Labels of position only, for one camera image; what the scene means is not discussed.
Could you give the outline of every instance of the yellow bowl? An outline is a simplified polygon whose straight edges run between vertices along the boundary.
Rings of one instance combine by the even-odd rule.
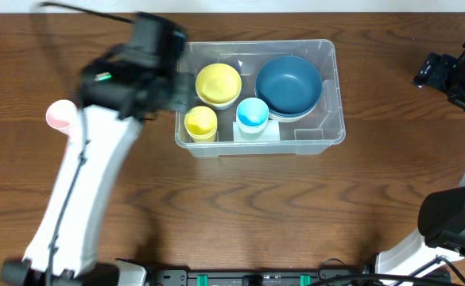
[[[195,88],[206,104],[217,108],[228,107],[241,93],[241,76],[230,65],[210,64],[197,75]]]
[[[197,106],[184,116],[184,128],[195,142],[213,142],[218,129],[218,118],[211,108]]]

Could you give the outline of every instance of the clear storage box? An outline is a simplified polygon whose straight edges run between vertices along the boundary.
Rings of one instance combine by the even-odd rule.
[[[301,120],[279,123],[279,141],[234,141],[234,122],[238,104],[255,96],[255,80],[262,66],[284,55],[300,56],[312,62],[324,82],[317,107]],[[215,142],[195,143],[184,128],[184,114],[176,114],[176,143],[195,157],[242,154],[319,154],[345,138],[342,100],[336,67],[335,46],[328,40],[244,41],[188,43],[180,61],[180,72],[195,75],[209,64],[234,67],[242,79],[242,90],[234,105],[216,110],[218,133]]]

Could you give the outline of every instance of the white wall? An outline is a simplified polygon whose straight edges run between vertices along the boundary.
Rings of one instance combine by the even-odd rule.
[[[60,0],[103,12],[465,12],[465,0]],[[28,13],[37,0],[0,0],[0,13]]]

